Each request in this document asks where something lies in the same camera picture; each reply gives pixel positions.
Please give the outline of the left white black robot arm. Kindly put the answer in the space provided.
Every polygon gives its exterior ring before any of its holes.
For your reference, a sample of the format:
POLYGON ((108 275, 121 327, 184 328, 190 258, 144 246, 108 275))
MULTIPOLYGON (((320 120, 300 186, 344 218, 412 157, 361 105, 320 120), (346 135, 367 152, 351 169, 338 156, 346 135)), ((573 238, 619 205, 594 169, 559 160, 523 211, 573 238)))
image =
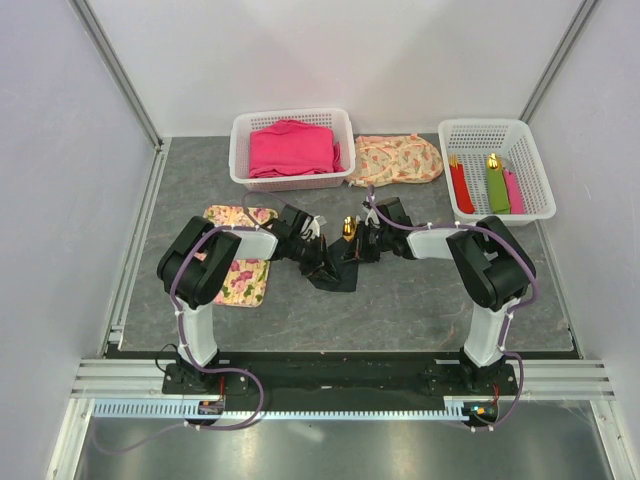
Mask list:
POLYGON ((189 363, 185 382, 196 392, 211 392, 219 382, 220 371, 211 363, 218 354, 212 310, 234 262, 287 259, 309 280, 340 281, 321 225, 289 204, 277 217, 253 226, 217 226, 194 216, 165 252, 157 276, 177 318, 178 353, 189 363))

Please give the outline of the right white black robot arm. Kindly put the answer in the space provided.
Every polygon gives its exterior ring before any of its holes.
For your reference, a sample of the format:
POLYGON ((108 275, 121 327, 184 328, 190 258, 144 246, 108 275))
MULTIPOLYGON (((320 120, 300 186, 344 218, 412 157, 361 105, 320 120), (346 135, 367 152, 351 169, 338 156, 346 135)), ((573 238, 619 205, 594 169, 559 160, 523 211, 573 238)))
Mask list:
POLYGON ((407 260, 449 260, 473 301, 471 327, 460 350, 458 381, 477 394, 489 387, 506 357, 506 336, 528 289, 537 291, 535 267, 496 216, 477 223, 412 224, 397 197, 382 201, 366 194, 352 257, 373 263, 384 252, 407 260))

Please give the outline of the gold spoon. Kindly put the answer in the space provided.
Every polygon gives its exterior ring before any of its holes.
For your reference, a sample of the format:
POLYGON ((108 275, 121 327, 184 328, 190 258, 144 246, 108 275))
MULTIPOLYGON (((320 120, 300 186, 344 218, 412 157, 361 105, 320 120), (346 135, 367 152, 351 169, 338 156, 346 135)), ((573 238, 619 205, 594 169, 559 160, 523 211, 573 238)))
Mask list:
POLYGON ((342 225, 342 238, 346 242, 351 242, 357 231, 357 221, 352 216, 347 216, 342 225))

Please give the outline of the black paper napkin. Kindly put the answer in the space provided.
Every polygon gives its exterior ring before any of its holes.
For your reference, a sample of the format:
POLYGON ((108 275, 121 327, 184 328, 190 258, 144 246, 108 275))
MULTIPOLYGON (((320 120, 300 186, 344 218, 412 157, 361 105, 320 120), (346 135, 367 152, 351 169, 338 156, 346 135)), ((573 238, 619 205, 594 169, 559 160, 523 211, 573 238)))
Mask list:
POLYGON ((318 290, 333 293, 352 293, 357 289, 359 265, 355 262, 344 262, 343 254, 349 243, 339 238, 328 246, 330 265, 320 272, 308 277, 310 283, 318 290))

